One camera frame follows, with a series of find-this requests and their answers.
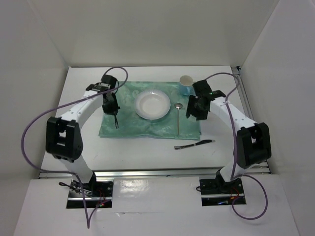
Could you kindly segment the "silver metal spoon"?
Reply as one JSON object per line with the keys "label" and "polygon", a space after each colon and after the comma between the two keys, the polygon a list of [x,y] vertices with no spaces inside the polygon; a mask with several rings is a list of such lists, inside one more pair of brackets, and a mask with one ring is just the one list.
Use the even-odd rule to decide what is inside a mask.
{"label": "silver metal spoon", "polygon": [[182,109],[183,105],[181,103],[175,103],[174,106],[177,109],[177,135],[179,136],[179,133],[180,133],[180,110]]}

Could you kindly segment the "silver metal fork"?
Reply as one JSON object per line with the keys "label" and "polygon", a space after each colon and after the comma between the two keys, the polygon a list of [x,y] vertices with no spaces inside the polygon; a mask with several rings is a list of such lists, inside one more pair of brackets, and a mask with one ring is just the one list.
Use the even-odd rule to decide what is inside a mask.
{"label": "silver metal fork", "polygon": [[118,119],[117,119],[117,115],[114,115],[114,123],[115,123],[115,128],[119,129],[119,122],[118,122]]}

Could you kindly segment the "light blue mug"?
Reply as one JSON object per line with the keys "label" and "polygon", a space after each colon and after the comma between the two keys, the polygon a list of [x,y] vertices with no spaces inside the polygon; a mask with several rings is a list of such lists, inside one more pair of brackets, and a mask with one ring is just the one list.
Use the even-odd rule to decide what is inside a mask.
{"label": "light blue mug", "polygon": [[179,93],[184,96],[195,95],[193,89],[193,78],[188,75],[183,75],[179,79]]}

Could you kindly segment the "black handled knife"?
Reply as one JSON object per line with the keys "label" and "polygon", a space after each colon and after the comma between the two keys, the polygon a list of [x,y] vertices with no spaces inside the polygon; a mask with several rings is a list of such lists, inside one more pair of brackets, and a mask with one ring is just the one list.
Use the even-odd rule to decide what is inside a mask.
{"label": "black handled knife", "polygon": [[194,144],[189,144],[189,145],[183,145],[183,146],[174,146],[175,150],[180,150],[180,149],[185,149],[185,148],[190,148],[190,147],[195,147],[203,144],[208,144],[208,143],[213,143],[215,140],[201,140],[197,143]]}

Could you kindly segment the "green damask cloth placemat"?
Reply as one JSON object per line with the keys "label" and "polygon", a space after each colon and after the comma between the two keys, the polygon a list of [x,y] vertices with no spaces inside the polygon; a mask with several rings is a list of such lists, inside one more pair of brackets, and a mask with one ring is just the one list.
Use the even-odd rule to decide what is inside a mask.
{"label": "green damask cloth placemat", "polygon": [[[104,115],[99,137],[102,138],[130,138],[149,136],[163,139],[199,140],[200,123],[194,117],[186,118],[188,97],[179,93],[178,82],[126,82],[118,89],[116,98],[120,109],[117,119],[119,129],[115,128],[114,117]],[[141,118],[134,109],[134,100],[145,90],[158,89],[165,92],[170,98],[170,111],[158,120]],[[175,103],[183,105],[180,110],[180,133],[177,135],[177,109]]]}

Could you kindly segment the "white plate blue rim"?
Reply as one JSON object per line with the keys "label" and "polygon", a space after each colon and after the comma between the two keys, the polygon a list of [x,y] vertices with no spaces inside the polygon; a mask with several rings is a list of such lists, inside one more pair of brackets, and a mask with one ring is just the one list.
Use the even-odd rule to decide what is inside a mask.
{"label": "white plate blue rim", "polygon": [[135,112],[143,119],[158,120],[168,114],[171,107],[168,95],[158,89],[145,90],[134,100]]}

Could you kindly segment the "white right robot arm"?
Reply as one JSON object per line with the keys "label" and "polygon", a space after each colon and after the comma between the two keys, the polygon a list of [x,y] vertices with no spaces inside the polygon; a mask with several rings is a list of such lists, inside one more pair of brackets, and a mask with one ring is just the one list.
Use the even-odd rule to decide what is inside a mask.
{"label": "white right robot arm", "polygon": [[219,90],[199,96],[189,96],[186,117],[206,120],[208,113],[215,114],[233,134],[233,160],[216,173],[215,188],[227,192],[240,176],[255,164],[271,157],[269,127],[247,117]]}

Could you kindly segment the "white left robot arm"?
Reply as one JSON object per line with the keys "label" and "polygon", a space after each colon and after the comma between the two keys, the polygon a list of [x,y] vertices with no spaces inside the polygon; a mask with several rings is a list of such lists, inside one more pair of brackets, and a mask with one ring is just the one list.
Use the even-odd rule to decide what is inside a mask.
{"label": "white left robot arm", "polygon": [[46,126],[46,152],[62,162],[74,176],[76,185],[86,196],[92,196],[100,188],[95,173],[86,164],[83,152],[81,128],[100,107],[106,115],[114,117],[118,128],[118,102],[114,92],[104,93],[113,87],[97,83],[86,89],[82,99],[60,117],[51,117]]}

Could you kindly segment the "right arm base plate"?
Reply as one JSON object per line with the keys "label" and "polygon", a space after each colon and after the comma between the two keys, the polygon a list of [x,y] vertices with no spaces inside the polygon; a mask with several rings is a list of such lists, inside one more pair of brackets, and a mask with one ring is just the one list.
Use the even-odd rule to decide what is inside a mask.
{"label": "right arm base plate", "polygon": [[215,179],[200,179],[196,191],[201,194],[202,206],[245,205],[246,198],[242,181],[237,179],[219,186]]}

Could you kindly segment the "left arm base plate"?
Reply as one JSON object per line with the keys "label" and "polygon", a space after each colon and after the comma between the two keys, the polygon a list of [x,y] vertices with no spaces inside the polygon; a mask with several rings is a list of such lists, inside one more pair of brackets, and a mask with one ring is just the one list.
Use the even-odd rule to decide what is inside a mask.
{"label": "left arm base plate", "polygon": [[[73,180],[70,184],[59,182],[59,186],[68,187],[67,209],[79,209],[84,208],[82,189],[79,182]],[[112,195],[113,195],[113,181],[101,181],[96,183],[94,190],[87,189],[84,185],[84,195],[87,208],[95,208],[99,205],[100,208],[112,207]]]}

